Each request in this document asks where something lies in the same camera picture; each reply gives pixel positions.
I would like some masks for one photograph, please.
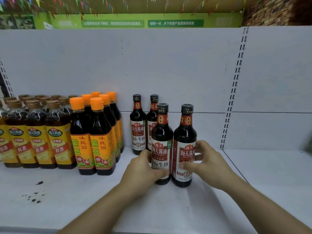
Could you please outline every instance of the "hand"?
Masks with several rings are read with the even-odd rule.
[[[232,184],[233,179],[238,177],[222,155],[214,150],[206,141],[196,141],[195,152],[201,154],[196,155],[194,160],[202,162],[182,162],[179,164],[181,169],[196,173],[208,185],[220,190],[225,190]]]
[[[169,174],[167,169],[152,169],[149,161],[151,161],[151,152],[145,149],[138,157],[131,159],[121,178],[119,184],[134,197],[145,194],[155,181]]]

